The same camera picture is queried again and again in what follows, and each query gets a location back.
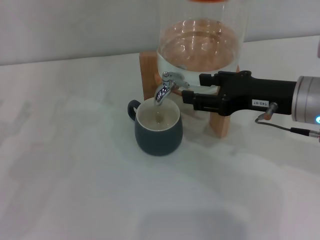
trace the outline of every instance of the metal spigot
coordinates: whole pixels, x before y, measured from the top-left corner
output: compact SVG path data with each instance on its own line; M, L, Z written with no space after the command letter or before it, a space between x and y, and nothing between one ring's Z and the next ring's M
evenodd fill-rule
M162 74L162 85L155 91L154 105L161 105L172 90L177 90L179 88L188 89L189 87L190 84L185 81L185 77L182 74L165 71Z

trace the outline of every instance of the white table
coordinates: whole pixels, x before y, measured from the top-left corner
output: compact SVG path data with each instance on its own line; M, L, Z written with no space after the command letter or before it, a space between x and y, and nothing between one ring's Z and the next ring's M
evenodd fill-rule
M319 37L246 43L256 78L320 76ZM232 115L216 139L181 99L184 138L144 154L127 116L139 55L0 67L0 240L318 240L320 145ZM287 127L318 130L294 123Z

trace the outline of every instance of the cable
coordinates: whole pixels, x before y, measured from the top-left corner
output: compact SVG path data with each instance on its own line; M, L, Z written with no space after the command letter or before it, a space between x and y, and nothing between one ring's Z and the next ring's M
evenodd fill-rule
M266 123L266 122L262 122L262 121L259 121L259 118L257 118L255 120L255 123L256 124L261 124L261 125L267 125L267 126L271 126L271 127L275 127L277 129L281 129L281 130L285 130L285 131L291 131L289 128L285 128L283 126L278 126L278 125L275 125L275 124L272 124L272 123Z

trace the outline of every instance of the mug rim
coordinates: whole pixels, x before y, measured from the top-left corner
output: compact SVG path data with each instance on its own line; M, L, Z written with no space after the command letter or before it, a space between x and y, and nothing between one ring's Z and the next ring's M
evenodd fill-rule
M181 112L180 112L180 109L179 109L178 105L177 105L174 101L172 101L171 99L168 99L168 98L165 99L165 100L163 101L163 103L169 102L170 105L173 105L174 108L176 109L176 113L178 113L178 114L177 114L177 119L176 119L176 121L174 122L174 124L172 124L172 126L169 126L168 128L165 128L165 129L162 129L162 130L154 130L154 129L150 129L150 128L144 126L144 125L140 122L140 120L139 120L139 111L140 111L140 109L142 108L143 105L148 104L148 103L151 102L151 101L152 101L152 103L154 103L154 99L153 99L153 98L149 98L149 99L143 101L143 102L140 104L140 106L137 108L137 110L136 110L135 118L136 118L136 120L138 121L138 123L140 124L140 126L143 127L144 129L148 130L148 131L157 132L157 133L159 133L159 132L164 132L164 131L167 131L167 130L172 129L172 128L179 122L180 117L181 117Z

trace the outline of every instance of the glass jar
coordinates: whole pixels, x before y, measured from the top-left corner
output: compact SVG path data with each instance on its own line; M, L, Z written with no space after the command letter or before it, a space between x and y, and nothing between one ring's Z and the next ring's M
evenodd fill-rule
M235 72L244 42L251 0L161 0L158 70L181 73L191 89L199 74Z

